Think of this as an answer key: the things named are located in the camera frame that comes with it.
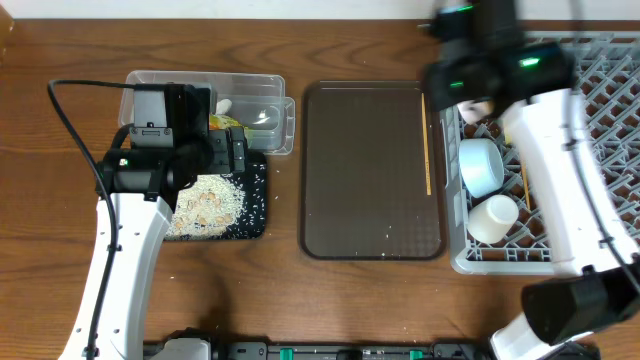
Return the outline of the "white tissue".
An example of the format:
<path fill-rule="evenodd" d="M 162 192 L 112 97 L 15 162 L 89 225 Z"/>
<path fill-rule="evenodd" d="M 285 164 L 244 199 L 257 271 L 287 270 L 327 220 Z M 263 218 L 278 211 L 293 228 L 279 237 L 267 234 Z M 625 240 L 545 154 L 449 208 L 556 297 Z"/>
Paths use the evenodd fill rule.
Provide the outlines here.
<path fill-rule="evenodd" d="M 232 101 L 230 99 L 219 100 L 216 104 L 216 115 L 226 115 L 232 107 Z"/>

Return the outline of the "pink bowl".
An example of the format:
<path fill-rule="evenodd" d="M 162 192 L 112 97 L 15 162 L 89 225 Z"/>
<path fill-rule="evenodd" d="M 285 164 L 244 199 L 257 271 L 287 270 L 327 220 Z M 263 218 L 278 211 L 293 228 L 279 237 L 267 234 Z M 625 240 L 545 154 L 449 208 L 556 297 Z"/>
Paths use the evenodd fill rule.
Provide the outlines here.
<path fill-rule="evenodd" d="M 491 101 L 464 101 L 457 104 L 458 112 L 466 124 L 475 124 L 488 118 L 493 112 Z"/>

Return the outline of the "light blue bowl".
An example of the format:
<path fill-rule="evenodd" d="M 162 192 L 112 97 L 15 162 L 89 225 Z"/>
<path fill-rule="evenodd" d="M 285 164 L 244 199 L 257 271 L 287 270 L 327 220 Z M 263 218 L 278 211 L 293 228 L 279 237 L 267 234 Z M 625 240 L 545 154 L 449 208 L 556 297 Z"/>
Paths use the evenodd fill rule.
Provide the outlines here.
<path fill-rule="evenodd" d="M 504 181 L 501 153 L 490 139 L 462 140 L 459 146 L 462 180 L 474 198 L 499 190 Z"/>

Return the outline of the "white green cup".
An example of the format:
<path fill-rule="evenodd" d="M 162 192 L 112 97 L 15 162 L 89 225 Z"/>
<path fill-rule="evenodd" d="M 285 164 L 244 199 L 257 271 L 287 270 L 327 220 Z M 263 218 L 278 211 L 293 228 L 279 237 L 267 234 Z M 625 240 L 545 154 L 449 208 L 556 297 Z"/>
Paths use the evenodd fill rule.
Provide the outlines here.
<path fill-rule="evenodd" d="M 481 243 L 495 244 L 506 236 L 518 216 L 518 205 L 511 198 L 494 195 L 469 212 L 467 231 Z"/>

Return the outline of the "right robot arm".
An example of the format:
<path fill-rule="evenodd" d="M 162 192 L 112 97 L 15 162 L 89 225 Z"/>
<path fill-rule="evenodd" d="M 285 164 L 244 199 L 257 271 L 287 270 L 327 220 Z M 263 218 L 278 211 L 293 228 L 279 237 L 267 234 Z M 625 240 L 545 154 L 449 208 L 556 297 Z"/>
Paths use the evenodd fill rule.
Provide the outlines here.
<path fill-rule="evenodd" d="M 491 102 L 529 169 L 552 248 L 554 277 L 526 286 L 521 313 L 490 340 L 497 359 L 542 359 L 639 310 L 639 249 L 593 155 L 575 58 L 530 43 L 513 0 L 436 7 L 442 46 L 423 90 L 433 112 Z"/>

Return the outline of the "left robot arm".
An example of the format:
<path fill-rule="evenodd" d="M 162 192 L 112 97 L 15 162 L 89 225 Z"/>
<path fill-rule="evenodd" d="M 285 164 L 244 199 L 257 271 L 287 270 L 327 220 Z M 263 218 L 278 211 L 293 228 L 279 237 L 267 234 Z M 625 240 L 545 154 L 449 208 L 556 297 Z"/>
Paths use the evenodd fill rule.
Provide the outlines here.
<path fill-rule="evenodd" d="M 95 161 L 48 95 L 87 161 L 99 196 L 96 242 L 64 359 L 140 359 L 157 257 L 180 191 L 202 175 L 245 172 L 248 146 L 240 127 L 213 130 L 216 94 L 209 85 L 138 83 L 134 120 L 121 126 Z"/>

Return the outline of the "grey dishwasher rack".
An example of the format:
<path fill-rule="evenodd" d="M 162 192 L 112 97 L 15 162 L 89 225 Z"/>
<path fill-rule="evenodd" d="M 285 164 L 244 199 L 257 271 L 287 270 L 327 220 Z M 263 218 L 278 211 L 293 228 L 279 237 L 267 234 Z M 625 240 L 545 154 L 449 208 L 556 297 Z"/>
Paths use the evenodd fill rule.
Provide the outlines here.
<path fill-rule="evenodd" d="M 529 41 L 556 41 L 577 60 L 578 85 L 585 96 L 586 127 L 594 156 L 620 219 L 639 237 L 639 35 L 636 32 L 586 32 L 579 41 L 568 32 L 531 32 Z M 450 263 L 467 275 L 550 275 L 551 245 L 537 208 L 527 169 L 531 210 L 527 210 L 517 150 L 493 122 L 466 124 L 455 107 L 442 111 L 439 124 L 445 152 L 445 187 Z M 504 164 L 500 194 L 510 197 L 519 217 L 496 244 L 475 240 L 468 214 L 480 204 L 460 172 L 462 140 L 486 138 L 498 147 Z"/>

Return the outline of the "clear plastic bin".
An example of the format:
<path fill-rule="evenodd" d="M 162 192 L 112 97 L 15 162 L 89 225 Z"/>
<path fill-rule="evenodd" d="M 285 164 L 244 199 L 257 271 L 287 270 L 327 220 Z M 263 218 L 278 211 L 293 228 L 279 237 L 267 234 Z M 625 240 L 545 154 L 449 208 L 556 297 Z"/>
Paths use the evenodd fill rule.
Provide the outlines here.
<path fill-rule="evenodd" d="M 287 155 L 293 150 L 295 101 L 285 95 L 285 81 L 279 75 L 136 70 L 126 82 L 210 87 L 215 97 L 211 115 L 219 100 L 230 99 L 232 107 L 226 115 L 247 126 L 244 133 L 250 149 L 267 155 Z"/>

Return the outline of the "dark brown serving tray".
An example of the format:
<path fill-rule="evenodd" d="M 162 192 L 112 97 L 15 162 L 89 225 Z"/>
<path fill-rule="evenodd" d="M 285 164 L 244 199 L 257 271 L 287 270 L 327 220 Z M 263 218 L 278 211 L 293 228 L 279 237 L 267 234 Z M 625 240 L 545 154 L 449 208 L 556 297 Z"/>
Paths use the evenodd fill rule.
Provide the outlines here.
<path fill-rule="evenodd" d="M 446 237 L 416 81 L 319 81 L 304 94 L 301 249 L 318 260 L 429 261 Z"/>

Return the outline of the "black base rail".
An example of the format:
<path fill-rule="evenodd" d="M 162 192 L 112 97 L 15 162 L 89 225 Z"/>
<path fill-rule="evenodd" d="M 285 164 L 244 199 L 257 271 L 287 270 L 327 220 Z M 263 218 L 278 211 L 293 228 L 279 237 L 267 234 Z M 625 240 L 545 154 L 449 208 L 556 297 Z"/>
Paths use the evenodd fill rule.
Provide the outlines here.
<path fill-rule="evenodd" d="M 142 358 L 211 360 L 491 360 L 492 351 L 468 341 L 397 346 L 384 344 L 273 343 L 256 340 L 227 342 L 186 328 L 163 342 L 143 345 Z"/>

